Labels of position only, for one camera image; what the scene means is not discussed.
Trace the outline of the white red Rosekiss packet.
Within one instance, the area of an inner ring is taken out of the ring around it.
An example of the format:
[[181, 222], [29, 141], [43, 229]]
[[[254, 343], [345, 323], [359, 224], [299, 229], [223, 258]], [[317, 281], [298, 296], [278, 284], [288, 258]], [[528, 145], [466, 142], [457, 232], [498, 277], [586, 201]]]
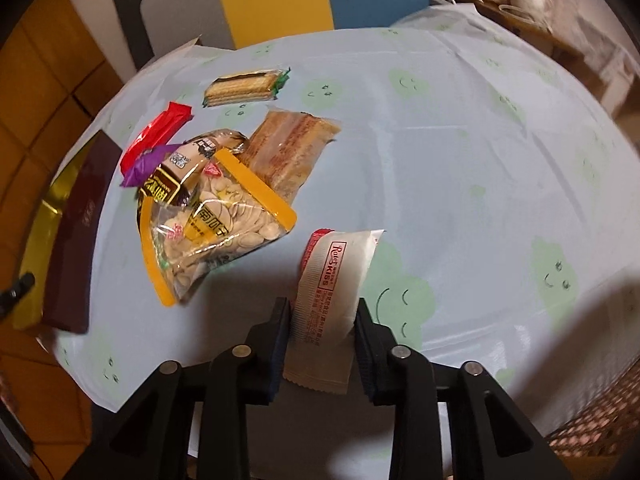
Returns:
[[360, 287], [382, 234], [320, 229], [309, 237], [285, 353], [283, 377], [289, 382], [329, 394], [347, 392]]

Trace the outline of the orange zip seed bag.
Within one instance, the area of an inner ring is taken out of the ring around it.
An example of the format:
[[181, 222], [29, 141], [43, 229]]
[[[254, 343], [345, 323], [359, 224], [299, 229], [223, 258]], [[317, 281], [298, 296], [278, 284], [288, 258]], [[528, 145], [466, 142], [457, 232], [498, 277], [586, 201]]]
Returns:
[[209, 271], [285, 236], [297, 220], [292, 207], [226, 148], [196, 176], [184, 206], [145, 194], [139, 200], [143, 261], [165, 307], [189, 296]]

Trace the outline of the brown chocolate bread packet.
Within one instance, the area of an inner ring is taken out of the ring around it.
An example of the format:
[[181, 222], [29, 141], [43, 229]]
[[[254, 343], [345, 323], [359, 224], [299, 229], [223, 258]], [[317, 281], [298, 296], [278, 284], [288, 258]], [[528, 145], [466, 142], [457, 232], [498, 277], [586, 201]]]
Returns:
[[214, 154], [228, 148], [239, 155], [248, 141], [243, 133], [230, 129], [213, 130], [183, 143], [173, 150], [147, 177], [140, 194], [152, 197], [157, 203], [169, 206], [186, 206], [200, 174], [213, 161]]

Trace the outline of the purple snack packet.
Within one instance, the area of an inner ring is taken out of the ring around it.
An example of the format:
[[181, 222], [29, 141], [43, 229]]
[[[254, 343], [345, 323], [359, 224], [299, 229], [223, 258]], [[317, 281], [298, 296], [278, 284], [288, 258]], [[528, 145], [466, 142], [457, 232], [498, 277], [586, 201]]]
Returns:
[[140, 188], [157, 166], [173, 153], [180, 144], [165, 144], [142, 153], [125, 172], [120, 186], [122, 188]]

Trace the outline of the brown dried meat packet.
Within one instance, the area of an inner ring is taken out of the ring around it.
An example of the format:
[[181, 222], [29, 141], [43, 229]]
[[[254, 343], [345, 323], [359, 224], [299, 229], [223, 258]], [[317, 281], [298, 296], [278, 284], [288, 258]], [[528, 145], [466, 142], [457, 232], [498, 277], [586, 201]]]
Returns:
[[291, 205], [340, 131], [329, 119], [274, 108], [248, 138], [240, 161]]

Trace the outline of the large red snack packet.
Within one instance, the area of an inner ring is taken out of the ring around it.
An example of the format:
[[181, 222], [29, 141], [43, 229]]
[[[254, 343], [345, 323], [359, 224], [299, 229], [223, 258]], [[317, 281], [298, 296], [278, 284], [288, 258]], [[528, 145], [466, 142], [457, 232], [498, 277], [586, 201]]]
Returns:
[[120, 173], [124, 176], [145, 151], [166, 145], [168, 141], [192, 118], [192, 107], [169, 102], [152, 122], [149, 122], [129, 144], [120, 160]]

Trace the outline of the green cracker packet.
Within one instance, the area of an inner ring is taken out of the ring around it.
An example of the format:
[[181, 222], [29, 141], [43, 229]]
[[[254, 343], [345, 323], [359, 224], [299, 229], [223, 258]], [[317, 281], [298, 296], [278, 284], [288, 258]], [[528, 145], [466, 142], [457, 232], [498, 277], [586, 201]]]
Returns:
[[202, 105], [214, 107], [272, 101], [290, 79], [291, 70], [254, 70], [216, 78], [204, 91]]

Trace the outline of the golden tin box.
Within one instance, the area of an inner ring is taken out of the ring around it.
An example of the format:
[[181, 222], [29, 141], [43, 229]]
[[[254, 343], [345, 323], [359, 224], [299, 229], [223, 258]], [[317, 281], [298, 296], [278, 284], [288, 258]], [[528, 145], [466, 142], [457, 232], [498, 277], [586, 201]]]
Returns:
[[121, 154], [106, 133], [96, 133], [40, 200], [20, 269], [32, 274], [34, 284], [10, 314], [17, 330], [88, 332], [96, 234]]

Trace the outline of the pale blue smiley tablecloth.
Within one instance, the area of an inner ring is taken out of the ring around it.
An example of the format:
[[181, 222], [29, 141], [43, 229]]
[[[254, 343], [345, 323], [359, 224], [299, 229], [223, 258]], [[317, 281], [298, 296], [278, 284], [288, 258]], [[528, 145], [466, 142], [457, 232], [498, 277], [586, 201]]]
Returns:
[[277, 107], [340, 126], [294, 200], [295, 228], [166, 308], [134, 192], [113, 180], [88, 332], [52, 344], [95, 404], [115, 411], [161, 362], [206, 362], [241, 341], [295, 294], [318, 229], [381, 231], [363, 289], [372, 312], [433, 362], [481, 362], [543, 434], [638, 358], [638, 154], [570, 73], [477, 14], [450, 6], [398, 28], [182, 49], [134, 76], [91, 130], [126, 146], [180, 101], [194, 113], [183, 139], [251, 133], [267, 104], [206, 108], [203, 93], [270, 68], [290, 71]]

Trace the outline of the wicker chair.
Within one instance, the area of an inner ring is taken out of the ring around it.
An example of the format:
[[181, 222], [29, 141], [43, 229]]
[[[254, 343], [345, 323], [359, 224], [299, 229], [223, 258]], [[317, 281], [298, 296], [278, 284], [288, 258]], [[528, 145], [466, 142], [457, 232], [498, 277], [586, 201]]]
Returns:
[[639, 363], [547, 441], [573, 479], [639, 478]]

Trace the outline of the grey yellow blue chair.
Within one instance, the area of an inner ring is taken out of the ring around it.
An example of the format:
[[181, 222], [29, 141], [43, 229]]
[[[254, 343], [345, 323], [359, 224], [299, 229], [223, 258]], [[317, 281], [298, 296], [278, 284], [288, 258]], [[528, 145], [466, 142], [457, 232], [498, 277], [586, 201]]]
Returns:
[[137, 68], [193, 40], [241, 49], [286, 36], [388, 27], [430, 0], [113, 0]]

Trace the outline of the wooden side table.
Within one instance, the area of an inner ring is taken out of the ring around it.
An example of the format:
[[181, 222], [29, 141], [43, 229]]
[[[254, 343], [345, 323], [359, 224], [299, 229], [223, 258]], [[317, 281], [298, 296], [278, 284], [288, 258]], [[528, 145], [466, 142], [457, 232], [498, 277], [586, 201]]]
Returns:
[[550, 13], [544, 26], [512, 21], [498, 4], [472, 3], [478, 13], [519, 36], [581, 82], [616, 120], [639, 114], [639, 50], [630, 32], [604, 0], [579, 0], [576, 10], [555, 24]]

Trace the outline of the round tray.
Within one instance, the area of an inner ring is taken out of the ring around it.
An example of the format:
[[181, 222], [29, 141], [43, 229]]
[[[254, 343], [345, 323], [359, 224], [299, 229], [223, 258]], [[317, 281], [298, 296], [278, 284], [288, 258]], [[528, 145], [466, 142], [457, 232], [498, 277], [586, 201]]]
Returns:
[[544, 22], [538, 20], [536, 16], [533, 16], [529, 12], [519, 8], [518, 6], [511, 6], [510, 4], [499, 4], [498, 11], [506, 18], [510, 18], [512, 21], [527, 24], [529, 26], [544, 26]]

